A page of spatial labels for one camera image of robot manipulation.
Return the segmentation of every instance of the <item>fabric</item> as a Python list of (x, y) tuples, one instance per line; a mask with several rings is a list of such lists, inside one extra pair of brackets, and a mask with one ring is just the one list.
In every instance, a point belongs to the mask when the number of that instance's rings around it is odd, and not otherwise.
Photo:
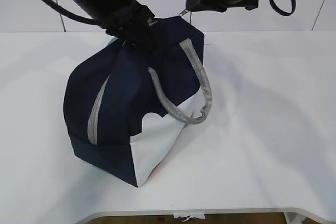
[(161, 105), (148, 69), (172, 104), (191, 116), (200, 84), (180, 42), (190, 39), (203, 62), (204, 36), (183, 19), (164, 19), (151, 29), (158, 40), (154, 53), (114, 41), (73, 71), (64, 100), (75, 155), (137, 187), (184, 126)]

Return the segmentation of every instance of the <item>floor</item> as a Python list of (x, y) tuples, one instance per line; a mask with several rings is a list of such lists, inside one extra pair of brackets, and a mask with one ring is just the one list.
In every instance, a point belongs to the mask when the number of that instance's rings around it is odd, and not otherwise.
[[(226, 214), (206, 215), (205, 220), (191, 220), (191, 223), (198, 224), (286, 224), (282, 213), (268, 214)], [(181, 219), (173, 216), (122, 216), (102, 217), (88, 222), (87, 224), (178, 224)], [(303, 224), (318, 224), (306, 219)]]

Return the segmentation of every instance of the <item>black strap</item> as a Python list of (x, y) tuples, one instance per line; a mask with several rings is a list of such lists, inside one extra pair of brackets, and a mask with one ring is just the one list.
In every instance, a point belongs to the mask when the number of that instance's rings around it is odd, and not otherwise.
[(274, 2), (274, 0), (269, 0), (269, 3), (271, 4), (271, 7), (273, 8), (273, 10), (275, 10), (278, 14), (282, 15), (282, 16), (290, 16), (295, 12), (296, 9), (296, 0), (290, 0), (292, 3), (292, 10), (290, 13), (285, 12), (284, 10), (280, 9), (276, 3)]

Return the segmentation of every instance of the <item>white table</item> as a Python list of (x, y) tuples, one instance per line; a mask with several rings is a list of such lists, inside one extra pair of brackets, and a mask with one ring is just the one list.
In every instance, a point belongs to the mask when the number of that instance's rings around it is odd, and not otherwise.
[(336, 32), (206, 34), (214, 107), (141, 188), (79, 160), (62, 115), (101, 33), (0, 34), (0, 223), (296, 212), (336, 222)]

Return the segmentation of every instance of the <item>gray zipper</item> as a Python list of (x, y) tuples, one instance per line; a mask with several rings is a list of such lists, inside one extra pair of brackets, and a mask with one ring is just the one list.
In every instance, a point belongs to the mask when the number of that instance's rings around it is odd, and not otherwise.
[(101, 101), (103, 99), (104, 91), (106, 88), (106, 84), (109, 80), (110, 76), (107, 77), (104, 84), (101, 86), (98, 95), (96, 97), (96, 100), (94, 101), (92, 111), (89, 117), (88, 121), (88, 138), (91, 144), (97, 145), (97, 127), (98, 127), (98, 116), (99, 116), (99, 110)]

